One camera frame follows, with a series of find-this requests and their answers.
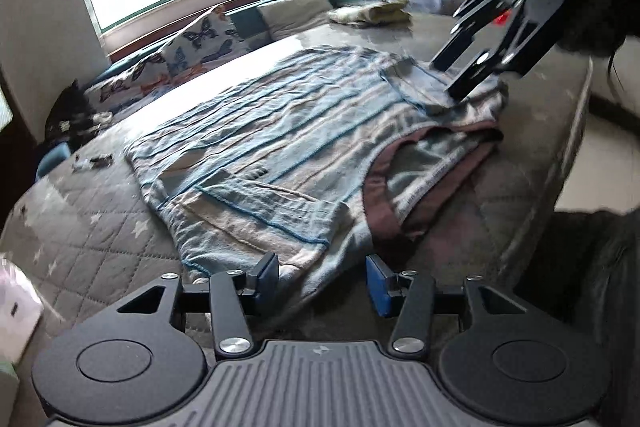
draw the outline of folded towel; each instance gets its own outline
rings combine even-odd
[[[364,28],[379,24],[397,22],[409,22],[411,16],[402,11],[407,5],[406,0],[378,1],[366,6],[345,6],[328,12],[328,17],[333,22],[348,24]]]

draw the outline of quilted bedspread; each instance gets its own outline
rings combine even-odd
[[[17,368],[22,384],[11,425],[35,427],[44,421],[30,368],[51,337],[162,273],[187,277],[164,224],[142,200],[123,156],[127,143],[228,87],[264,74],[302,48],[355,45],[428,60],[453,24],[450,18],[418,16],[411,28],[325,25],[276,42],[175,89],[79,151],[82,157],[113,153],[113,166],[72,173],[69,160],[34,185],[16,204],[0,239],[0,251],[30,277],[45,305]],[[481,35],[463,60],[493,38],[493,30]],[[592,69],[586,58],[551,51],[525,78],[510,81],[510,105],[500,119],[504,142],[440,213],[407,268],[429,271],[443,284],[460,283],[469,273],[507,287],[516,282],[577,152]],[[454,244],[445,245],[452,228],[460,233]],[[302,314],[269,334],[384,341],[389,323],[374,315],[362,272],[345,274]],[[203,347],[211,344],[204,315],[188,317],[188,334]],[[442,328],[436,342],[445,336]]]

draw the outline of beige pillow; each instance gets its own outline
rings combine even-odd
[[[277,0],[258,6],[274,41],[325,24],[331,9],[328,0]]]

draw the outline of floor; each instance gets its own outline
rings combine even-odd
[[[640,205],[640,140],[588,116],[584,140],[556,210],[608,208],[627,212]]]

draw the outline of butterfly pillow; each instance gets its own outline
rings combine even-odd
[[[248,52],[233,23],[216,8],[198,17],[161,49],[172,78],[194,78],[199,71],[221,66]]]

